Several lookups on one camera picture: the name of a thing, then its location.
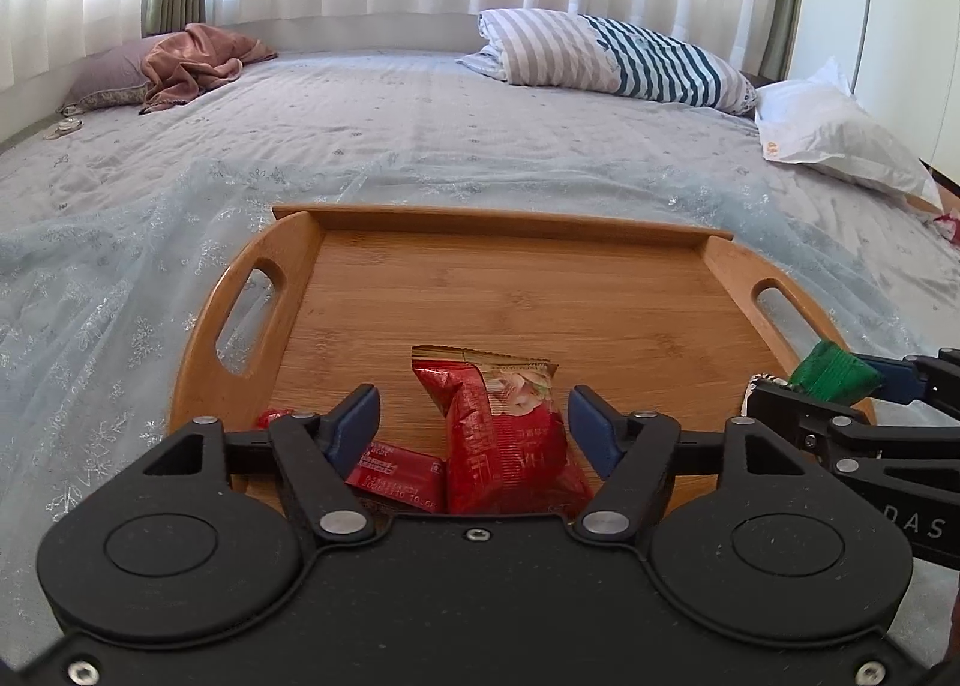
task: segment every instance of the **bed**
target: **bed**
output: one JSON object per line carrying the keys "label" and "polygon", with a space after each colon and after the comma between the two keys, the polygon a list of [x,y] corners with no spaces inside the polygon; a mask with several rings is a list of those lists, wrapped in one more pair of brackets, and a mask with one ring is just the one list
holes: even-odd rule
{"label": "bed", "polygon": [[[894,200],[767,163],[750,120],[712,109],[517,88],[450,54],[375,52],[285,55],[185,107],[89,113],[77,133],[0,154],[3,659],[58,635],[32,572],[40,537],[160,440],[205,294],[282,200],[726,227],[818,299],[854,350],[960,345],[960,251]],[[221,337],[227,366],[242,365],[269,297],[251,278]],[[789,309],[765,304],[808,350]],[[943,654],[956,581],[918,563],[896,619],[926,663]]]}

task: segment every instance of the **pink cloth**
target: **pink cloth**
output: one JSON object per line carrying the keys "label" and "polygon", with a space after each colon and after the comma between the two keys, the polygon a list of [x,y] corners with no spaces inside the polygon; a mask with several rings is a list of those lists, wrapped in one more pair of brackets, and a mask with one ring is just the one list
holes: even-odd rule
{"label": "pink cloth", "polygon": [[235,82],[244,64],[276,56],[258,38],[190,23],[144,56],[140,68],[151,86],[140,113],[188,104],[200,93]]}

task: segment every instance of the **wooden tray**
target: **wooden tray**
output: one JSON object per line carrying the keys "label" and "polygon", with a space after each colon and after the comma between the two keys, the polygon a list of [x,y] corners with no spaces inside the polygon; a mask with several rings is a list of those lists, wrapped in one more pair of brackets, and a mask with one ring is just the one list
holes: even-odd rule
{"label": "wooden tray", "polygon": [[[443,417],[410,371],[411,345],[433,344],[548,357],[563,408],[570,387],[587,384],[621,411],[721,430],[750,375],[784,375],[799,361],[758,307],[761,291],[781,291],[819,336],[844,344],[813,299],[723,230],[405,206],[274,214],[200,312],[171,427],[215,414],[246,430],[268,406],[325,412],[372,382],[378,438],[445,456]],[[275,296],[234,375],[216,342],[253,269]],[[673,504],[712,487],[679,478]]]}

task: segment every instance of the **red snack bag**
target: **red snack bag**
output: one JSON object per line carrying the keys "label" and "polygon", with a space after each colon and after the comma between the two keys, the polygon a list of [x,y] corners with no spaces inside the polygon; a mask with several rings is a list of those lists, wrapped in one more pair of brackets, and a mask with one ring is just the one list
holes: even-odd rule
{"label": "red snack bag", "polygon": [[256,422],[254,422],[253,424],[253,427],[255,429],[265,429],[267,426],[270,426],[271,421],[277,420],[277,418],[281,417],[282,415],[290,415],[292,412],[294,411],[291,408],[265,409],[265,411],[261,412],[259,417],[257,417]]}
{"label": "red snack bag", "polygon": [[443,461],[385,442],[371,442],[347,478],[347,485],[357,489],[364,507],[374,512],[446,510]]}
{"label": "red snack bag", "polygon": [[934,218],[933,227],[948,242],[960,247],[960,212],[956,209],[951,209],[947,214]]}
{"label": "red snack bag", "polygon": [[551,396],[555,364],[423,345],[411,365],[446,418],[451,513],[573,517],[589,502]]}

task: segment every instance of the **snack package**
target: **snack package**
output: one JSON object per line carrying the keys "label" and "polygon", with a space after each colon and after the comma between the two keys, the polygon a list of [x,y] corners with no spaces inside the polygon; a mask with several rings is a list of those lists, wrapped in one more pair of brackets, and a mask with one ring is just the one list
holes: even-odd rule
{"label": "snack package", "polygon": [[446,467],[435,456],[371,442],[347,478],[360,504],[385,515],[446,511]]}
{"label": "snack package", "polygon": [[951,209],[947,214],[935,218],[933,227],[948,242],[960,247],[960,212],[956,209]]}
{"label": "snack package", "polygon": [[573,517],[589,502],[551,396],[555,364],[421,345],[411,365],[446,419],[451,513]]}
{"label": "snack package", "polygon": [[255,429],[265,429],[267,426],[270,426],[270,423],[271,423],[272,421],[275,421],[275,420],[277,420],[277,418],[280,418],[280,417],[282,417],[282,416],[290,415],[290,414],[293,413],[293,412],[294,412],[294,409],[292,409],[292,408],[281,408],[281,409],[269,408],[269,409],[265,409],[265,411],[261,412],[261,413],[257,416],[256,420],[253,422],[253,427],[254,427]]}

